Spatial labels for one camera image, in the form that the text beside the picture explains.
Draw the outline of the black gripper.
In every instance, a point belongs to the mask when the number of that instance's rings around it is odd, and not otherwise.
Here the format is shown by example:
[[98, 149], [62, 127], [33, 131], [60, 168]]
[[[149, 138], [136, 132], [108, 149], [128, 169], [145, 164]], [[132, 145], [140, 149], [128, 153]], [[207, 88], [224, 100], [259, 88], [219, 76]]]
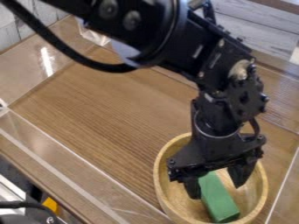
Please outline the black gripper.
[[191, 140], [167, 158], [167, 171], [192, 200], [201, 198], [199, 178], [208, 172], [225, 169], [236, 188], [247, 183], [267, 142], [256, 120], [264, 107], [260, 102], [191, 102]]

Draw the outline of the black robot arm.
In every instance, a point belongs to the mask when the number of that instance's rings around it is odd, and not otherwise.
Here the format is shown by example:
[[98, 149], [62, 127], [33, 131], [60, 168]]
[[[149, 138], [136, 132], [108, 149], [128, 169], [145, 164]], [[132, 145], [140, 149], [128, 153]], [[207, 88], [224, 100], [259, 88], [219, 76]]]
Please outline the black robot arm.
[[255, 125], [268, 97], [249, 48], [216, 23], [211, 2], [197, 15], [188, 0], [41, 0], [109, 36], [124, 61], [120, 72], [159, 66], [199, 89], [191, 100], [191, 139], [167, 159], [168, 177], [191, 198], [203, 195], [199, 181], [227, 169], [243, 186], [263, 156], [265, 137], [240, 131]]

